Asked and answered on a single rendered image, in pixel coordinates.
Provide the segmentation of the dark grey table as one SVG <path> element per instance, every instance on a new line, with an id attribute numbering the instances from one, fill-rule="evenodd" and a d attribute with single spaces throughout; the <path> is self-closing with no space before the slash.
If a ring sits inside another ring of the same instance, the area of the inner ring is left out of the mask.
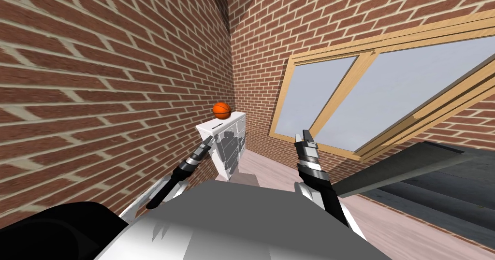
<path id="1" fill-rule="evenodd" d="M 495 151 L 416 143 L 334 184 L 495 250 Z"/>

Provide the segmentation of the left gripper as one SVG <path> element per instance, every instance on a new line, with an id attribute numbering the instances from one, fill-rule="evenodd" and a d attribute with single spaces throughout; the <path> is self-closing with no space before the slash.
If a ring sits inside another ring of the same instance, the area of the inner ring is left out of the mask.
<path id="1" fill-rule="evenodd" d="M 211 148 L 209 145 L 210 142 L 212 141 L 213 136 L 208 136 L 203 142 L 200 144 L 200 146 L 194 151 L 194 159 L 196 161 L 202 161 L 204 156 L 208 153 L 208 150 Z"/>

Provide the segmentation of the white dresser with orange basketball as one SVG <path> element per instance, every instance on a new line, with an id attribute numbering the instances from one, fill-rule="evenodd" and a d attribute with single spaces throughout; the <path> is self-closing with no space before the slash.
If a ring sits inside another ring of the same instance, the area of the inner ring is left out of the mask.
<path id="1" fill-rule="evenodd" d="M 218 174 L 229 181 L 245 151 L 246 114 L 233 112 L 224 102 L 215 103 L 212 113 L 214 119 L 196 128 L 203 140 L 212 137 L 209 155 Z"/>

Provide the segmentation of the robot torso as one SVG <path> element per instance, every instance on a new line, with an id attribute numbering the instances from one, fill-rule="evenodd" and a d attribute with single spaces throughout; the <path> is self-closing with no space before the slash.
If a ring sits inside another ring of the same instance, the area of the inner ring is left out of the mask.
<path id="1" fill-rule="evenodd" d="M 391 260 L 300 193 L 209 180 L 138 217 L 95 260 Z"/>

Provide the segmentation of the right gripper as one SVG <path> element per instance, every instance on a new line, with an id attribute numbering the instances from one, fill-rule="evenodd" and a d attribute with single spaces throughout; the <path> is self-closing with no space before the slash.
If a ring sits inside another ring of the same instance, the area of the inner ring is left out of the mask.
<path id="1" fill-rule="evenodd" d="M 294 144 L 299 160 L 318 161 L 318 145 L 314 141 L 309 130 L 303 130 L 303 141 L 299 134 L 294 136 Z"/>

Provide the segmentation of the wooden framed window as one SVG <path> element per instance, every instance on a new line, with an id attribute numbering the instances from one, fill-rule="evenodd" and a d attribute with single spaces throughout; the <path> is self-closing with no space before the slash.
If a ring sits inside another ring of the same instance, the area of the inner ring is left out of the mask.
<path id="1" fill-rule="evenodd" d="M 269 135 L 367 162 L 495 94 L 495 9 L 289 57 Z"/>

